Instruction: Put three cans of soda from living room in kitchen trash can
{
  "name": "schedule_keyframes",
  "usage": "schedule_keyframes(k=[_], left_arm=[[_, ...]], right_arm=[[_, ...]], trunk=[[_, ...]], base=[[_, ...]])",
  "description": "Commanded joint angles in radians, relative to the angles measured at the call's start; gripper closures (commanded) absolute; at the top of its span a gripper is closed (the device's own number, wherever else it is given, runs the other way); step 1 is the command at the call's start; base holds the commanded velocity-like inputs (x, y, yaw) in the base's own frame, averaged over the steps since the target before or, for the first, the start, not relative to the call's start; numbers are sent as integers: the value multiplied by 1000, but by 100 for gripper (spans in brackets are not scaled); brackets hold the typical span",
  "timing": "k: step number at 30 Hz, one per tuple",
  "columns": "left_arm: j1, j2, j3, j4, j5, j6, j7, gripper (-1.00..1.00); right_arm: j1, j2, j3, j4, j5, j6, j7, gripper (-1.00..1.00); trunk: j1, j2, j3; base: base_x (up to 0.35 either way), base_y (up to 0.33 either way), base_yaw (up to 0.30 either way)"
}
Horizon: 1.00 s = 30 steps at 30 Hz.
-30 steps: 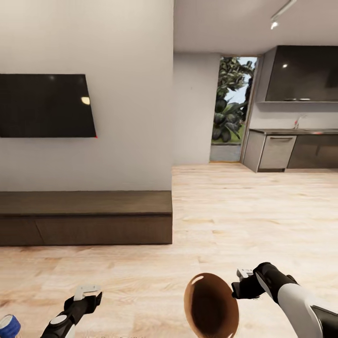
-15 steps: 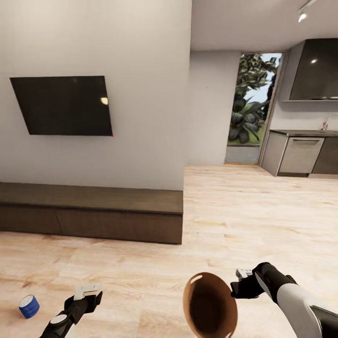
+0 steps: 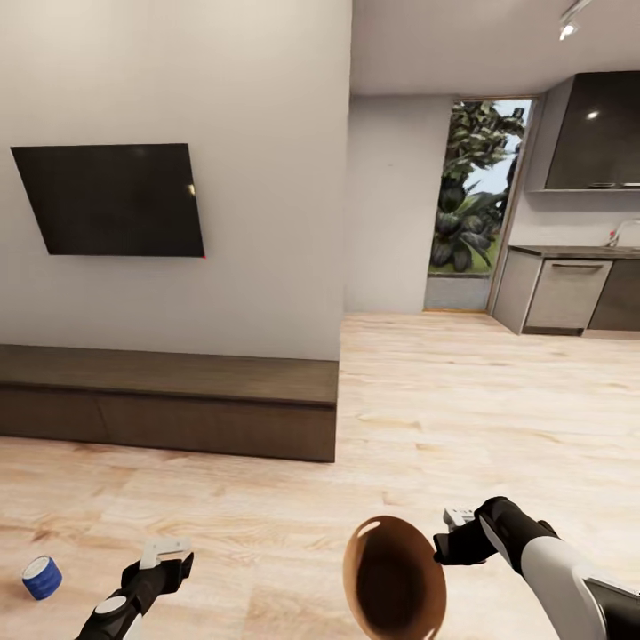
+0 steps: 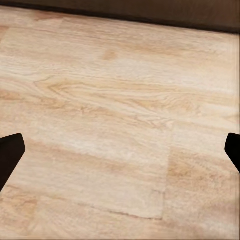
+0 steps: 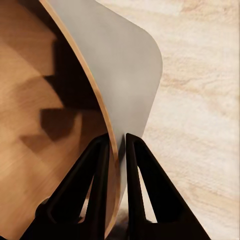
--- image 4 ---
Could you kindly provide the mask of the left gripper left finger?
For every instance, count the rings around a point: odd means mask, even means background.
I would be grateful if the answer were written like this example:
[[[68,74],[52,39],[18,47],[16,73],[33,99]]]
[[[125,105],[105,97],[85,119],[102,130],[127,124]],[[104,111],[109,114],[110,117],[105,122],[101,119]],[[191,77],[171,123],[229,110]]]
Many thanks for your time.
[[[25,152],[25,142],[21,133],[0,138],[0,192]]]

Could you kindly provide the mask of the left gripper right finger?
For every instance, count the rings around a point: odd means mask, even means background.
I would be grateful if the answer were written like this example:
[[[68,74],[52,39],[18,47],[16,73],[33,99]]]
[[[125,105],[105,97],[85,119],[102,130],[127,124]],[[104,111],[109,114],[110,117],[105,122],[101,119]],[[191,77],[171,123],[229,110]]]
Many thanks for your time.
[[[229,133],[224,150],[240,172],[240,134]]]

